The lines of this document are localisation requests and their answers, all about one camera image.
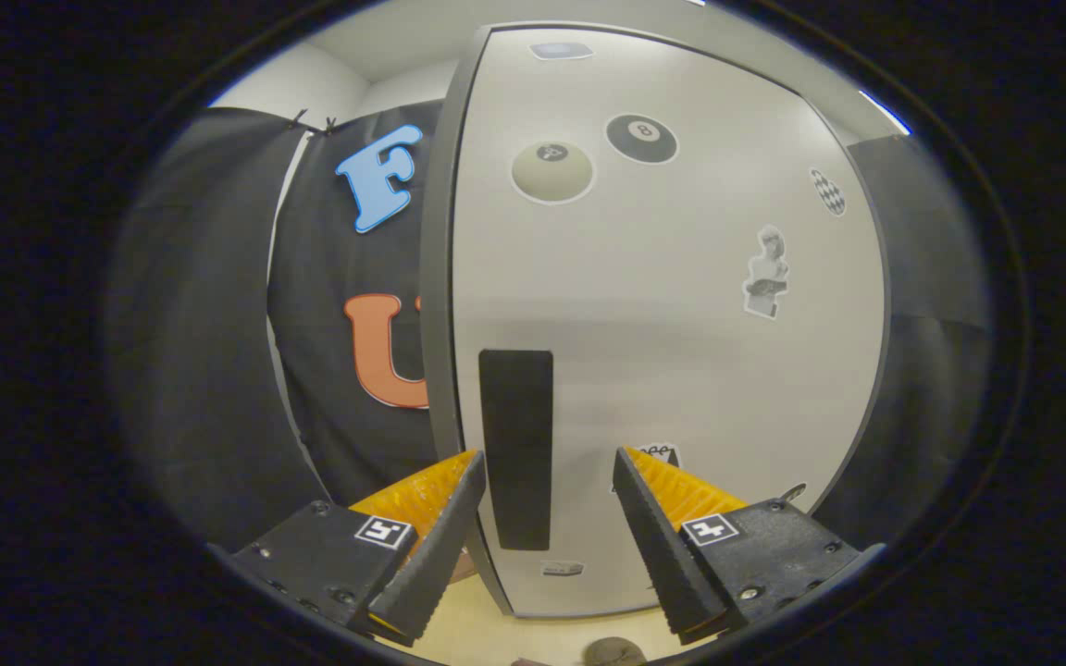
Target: ceiling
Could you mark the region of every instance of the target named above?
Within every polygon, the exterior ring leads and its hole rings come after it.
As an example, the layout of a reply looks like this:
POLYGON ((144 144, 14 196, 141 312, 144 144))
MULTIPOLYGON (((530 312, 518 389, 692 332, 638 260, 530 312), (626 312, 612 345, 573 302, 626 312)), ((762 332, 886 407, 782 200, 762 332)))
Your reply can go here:
POLYGON ((687 0, 389 0, 308 42, 375 83, 457 59, 479 26, 530 20, 629 27, 743 64, 803 94, 850 143, 897 131, 856 85, 818 60, 734 14, 687 0))

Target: white door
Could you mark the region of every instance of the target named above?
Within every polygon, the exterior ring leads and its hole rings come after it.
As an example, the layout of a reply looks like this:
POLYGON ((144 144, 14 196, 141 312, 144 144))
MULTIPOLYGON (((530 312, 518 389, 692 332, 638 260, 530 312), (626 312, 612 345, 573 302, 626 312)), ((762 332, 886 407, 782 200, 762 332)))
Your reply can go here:
POLYGON ((553 354, 550 549, 499 548, 496 488, 480 505, 521 616, 656 603, 610 492, 617 446, 672 443, 747 502, 803 482, 795 504, 811 508, 863 425, 886 321, 871 211, 808 102, 710 56, 588 30, 487 42, 463 128, 452 307, 468 448, 485 444, 480 351, 553 354), (555 51, 589 53, 538 56, 555 51))

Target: orange letter u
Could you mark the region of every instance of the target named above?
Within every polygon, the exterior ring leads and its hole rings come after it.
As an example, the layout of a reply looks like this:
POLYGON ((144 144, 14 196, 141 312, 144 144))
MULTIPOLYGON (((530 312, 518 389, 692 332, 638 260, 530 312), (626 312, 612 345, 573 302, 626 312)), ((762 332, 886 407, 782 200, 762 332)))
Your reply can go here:
MULTIPOLYGON (((422 299, 415 305, 422 311, 422 299)), ((392 321, 401 311, 402 299, 389 294, 364 294, 343 305, 343 314, 352 320, 356 379, 370 396, 389 406, 426 409, 426 380, 406 379, 393 370, 392 321)))

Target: blue letter f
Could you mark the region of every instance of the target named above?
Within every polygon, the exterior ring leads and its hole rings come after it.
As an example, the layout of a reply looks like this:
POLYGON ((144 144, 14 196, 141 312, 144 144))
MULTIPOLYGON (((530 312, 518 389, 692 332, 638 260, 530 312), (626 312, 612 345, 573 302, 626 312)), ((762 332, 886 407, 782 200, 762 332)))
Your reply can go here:
POLYGON ((411 146, 420 139, 422 130, 404 125, 373 141, 335 167, 335 173, 348 177, 352 195, 356 198, 356 207, 360 209, 360 214, 356 216, 356 232, 369 231, 410 202, 410 194, 405 190, 394 193, 389 177, 397 176, 402 182, 414 178, 414 158, 401 144, 411 146), (389 147, 394 148, 389 151, 389 159, 383 163, 381 155, 389 147))

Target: beige floor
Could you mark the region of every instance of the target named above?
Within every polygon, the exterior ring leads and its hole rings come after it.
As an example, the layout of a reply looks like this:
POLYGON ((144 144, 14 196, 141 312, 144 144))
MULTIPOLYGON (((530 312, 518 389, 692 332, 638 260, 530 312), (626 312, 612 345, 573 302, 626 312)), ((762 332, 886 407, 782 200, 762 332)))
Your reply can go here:
POLYGON ((508 666, 517 657, 549 666, 581 666, 587 644, 605 636, 634 641, 648 659, 681 652, 659 607, 586 620, 518 620, 501 615, 480 576, 447 587, 425 635, 414 648, 382 641, 450 666, 508 666))

